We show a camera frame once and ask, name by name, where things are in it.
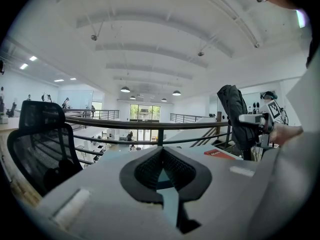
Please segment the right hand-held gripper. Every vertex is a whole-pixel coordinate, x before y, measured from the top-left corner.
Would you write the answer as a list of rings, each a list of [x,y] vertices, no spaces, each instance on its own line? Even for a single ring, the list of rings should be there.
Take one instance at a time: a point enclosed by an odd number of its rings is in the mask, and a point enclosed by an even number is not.
[[[238,117],[239,122],[231,123],[231,126],[239,129],[253,129],[258,147],[268,147],[270,133],[275,123],[281,123],[282,111],[276,100],[271,100],[262,106],[259,113],[242,114]]]

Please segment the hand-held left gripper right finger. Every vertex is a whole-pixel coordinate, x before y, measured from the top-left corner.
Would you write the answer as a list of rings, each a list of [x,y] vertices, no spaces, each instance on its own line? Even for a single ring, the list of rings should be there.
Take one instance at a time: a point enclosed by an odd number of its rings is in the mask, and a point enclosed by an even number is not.
[[[202,163],[171,147],[162,149],[163,169],[180,201],[196,201],[212,182],[211,171]]]

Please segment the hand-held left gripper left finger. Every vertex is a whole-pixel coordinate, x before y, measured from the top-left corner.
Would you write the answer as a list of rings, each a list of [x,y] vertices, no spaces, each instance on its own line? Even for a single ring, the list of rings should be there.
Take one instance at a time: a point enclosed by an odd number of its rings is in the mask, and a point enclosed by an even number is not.
[[[158,147],[123,166],[119,181],[123,189],[136,201],[162,205],[163,196],[157,184],[163,170],[162,148]]]

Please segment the person's right hand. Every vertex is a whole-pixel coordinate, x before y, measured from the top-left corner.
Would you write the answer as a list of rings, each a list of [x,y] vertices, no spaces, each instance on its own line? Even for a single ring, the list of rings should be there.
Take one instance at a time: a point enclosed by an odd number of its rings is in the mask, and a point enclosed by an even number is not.
[[[282,146],[285,142],[302,134],[303,128],[301,126],[289,126],[286,124],[275,123],[272,132],[269,135],[271,143]]]

